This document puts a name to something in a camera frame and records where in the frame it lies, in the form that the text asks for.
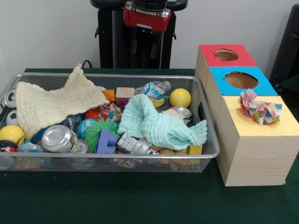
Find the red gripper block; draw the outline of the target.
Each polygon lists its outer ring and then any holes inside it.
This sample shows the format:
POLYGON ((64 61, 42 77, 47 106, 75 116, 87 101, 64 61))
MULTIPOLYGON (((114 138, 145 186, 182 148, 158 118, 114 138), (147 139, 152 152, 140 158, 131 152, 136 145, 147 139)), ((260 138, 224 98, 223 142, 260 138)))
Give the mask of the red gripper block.
POLYGON ((162 47, 163 34, 169 24, 171 10, 163 9, 160 11, 146 11, 138 8, 132 1, 127 1, 123 10, 124 23, 131 27, 131 50, 132 55, 136 54, 137 49, 137 28, 146 28, 154 34, 154 41, 151 48, 151 59, 159 59, 162 47))

